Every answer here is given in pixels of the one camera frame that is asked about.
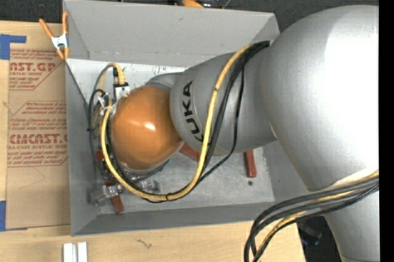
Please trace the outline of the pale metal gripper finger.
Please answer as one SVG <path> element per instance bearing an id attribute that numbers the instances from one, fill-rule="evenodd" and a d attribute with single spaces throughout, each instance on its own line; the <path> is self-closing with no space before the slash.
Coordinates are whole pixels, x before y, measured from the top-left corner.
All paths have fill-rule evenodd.
<path id="1" fill-rule="evenodd" d="M 113 206 L 119 206 L 121 203 L 121 193 L 123 193 L 123 188 L 121 186 L 101 185 L 88 193 L 88 201 L 90 204 L 99 206 L 106 200 L 110 200 Z"/>
<path id="2" fill-rule="evenodd" d="M 137 187 L 145 193 L 158 194 L 160 192 L 159 183 L 154 179 L 146 179 L 137 182 Z"/>

